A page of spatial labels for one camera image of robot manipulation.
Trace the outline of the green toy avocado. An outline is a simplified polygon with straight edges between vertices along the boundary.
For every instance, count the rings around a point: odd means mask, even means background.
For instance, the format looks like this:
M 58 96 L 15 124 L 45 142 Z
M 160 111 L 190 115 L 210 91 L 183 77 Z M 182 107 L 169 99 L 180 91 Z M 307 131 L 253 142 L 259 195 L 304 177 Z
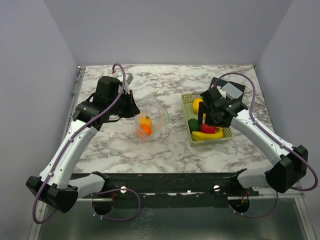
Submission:
M 198 124 L 198 120 L 196 118 L 189 119 L 187 123 L 190 133 L 198 132 L 200 130 L 200 125 Z

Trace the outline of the red toy apple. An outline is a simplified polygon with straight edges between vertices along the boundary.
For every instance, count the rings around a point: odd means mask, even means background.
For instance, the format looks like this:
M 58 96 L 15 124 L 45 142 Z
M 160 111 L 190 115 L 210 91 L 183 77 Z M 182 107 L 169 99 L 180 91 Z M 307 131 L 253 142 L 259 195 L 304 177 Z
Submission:
M 200 126 L 200 132 L 205 133 L 205 134 L 215 134 L 216 133 L 216 127 L 215 126 L 210 126 L 206 123 L 203 123 Z

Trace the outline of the green perforated plastic basket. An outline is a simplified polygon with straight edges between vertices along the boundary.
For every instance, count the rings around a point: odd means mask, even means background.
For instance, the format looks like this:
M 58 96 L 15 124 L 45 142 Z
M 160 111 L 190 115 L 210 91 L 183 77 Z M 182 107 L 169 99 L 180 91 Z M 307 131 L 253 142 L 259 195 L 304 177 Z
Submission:
M 181 95 L 181 106 L 182 106 L 182 111 L 183 111 L 183 116 L 184 116 L 184 123 L 186 126 L 186 131 L 187 131 L 187 136 L 188 136 L 188 141 L 189 145 L 191 147 L 200 147 L 200 146 L 208 146 L 208 145 L 215 145 L 215 144 L 222 144 L 225 143 L 233 138 L 233 133 L 230 127 L 223 127 L 222 133 L 223 135 L 221 138 L 217 139 L 208 139 L 208 140 L 193 140 L 192 139 L 192 134 L 189 128 L 188 121 L 190 119 L 198 119 L 198 115 L 193 111 L 192 105 L 193 101 L 197 98 L 200 97 L 199 92 L 194 92 L 194 93 L 183 93 Z

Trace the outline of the clear zip top bag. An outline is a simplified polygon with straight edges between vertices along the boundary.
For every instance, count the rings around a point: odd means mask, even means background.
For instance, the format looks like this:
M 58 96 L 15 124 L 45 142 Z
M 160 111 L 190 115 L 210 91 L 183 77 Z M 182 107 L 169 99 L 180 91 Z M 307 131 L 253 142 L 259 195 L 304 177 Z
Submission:
M 148 116 L 152 120 L 152 134 L 145 135 L 144 139 L 139 139 L 141 142 L 153 141 L 159 138 L 164 138 L 167 133 L 167 127 L 170 121 L 170 116 L 165 107 L 158 100 L 158 92 L 153 92 L 145 95 L 136 102 L 140 113 L 134 117 L 135 130 L 140 128 L 140 117 Z

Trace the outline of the orange toy orange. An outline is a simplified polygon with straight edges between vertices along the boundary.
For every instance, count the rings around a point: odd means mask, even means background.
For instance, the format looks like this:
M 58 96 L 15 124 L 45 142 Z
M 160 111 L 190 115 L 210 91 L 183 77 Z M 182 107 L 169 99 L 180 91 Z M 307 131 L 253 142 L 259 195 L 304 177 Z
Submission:
M 140 129 L 141 129 L 141 133 L 142 133 L 143 135 L 150 136 L 150 135 L 152 134 L 152 129 L 151 129 L 151 127 L 148 126 L 148 125 L 145 125 L 145 124 L 140 125 Z

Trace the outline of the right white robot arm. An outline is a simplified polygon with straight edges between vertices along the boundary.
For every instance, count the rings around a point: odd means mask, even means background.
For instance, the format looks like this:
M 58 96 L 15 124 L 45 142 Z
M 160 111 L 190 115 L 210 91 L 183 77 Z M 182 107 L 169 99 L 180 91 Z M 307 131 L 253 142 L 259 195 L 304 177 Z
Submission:
M 293 146 L 250 115 L 248 107 L 239 99 L 227 99 L 212 87 L 200 94 L 203 102 L 199 112 L 205 123 L 215 127 L 232 127 L 246 136 L 271 163 L 271 167 L 241 170 L 229 189 L 240 196 L 251 187 L 270 187 L 285 193 L 307 173 L 308 150 Z

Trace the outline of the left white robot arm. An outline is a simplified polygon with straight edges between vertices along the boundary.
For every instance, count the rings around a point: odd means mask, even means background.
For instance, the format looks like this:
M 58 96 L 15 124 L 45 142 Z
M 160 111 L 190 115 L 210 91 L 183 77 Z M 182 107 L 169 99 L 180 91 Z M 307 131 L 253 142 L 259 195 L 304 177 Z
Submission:
M 109 178 L 94 172 L 72 180 L 71 176 L 85 148 L 110 116 L 132 118 L 140 113 L 128 83 L 112 76 L 101 77 L 96 90 L 79 103 L 67 134 L 52 160 L 38 176 L 30 176 L 26 187 L 40 201 L 66 213 L 76 200 L 97 194 L 103 198 L 111 190 Z

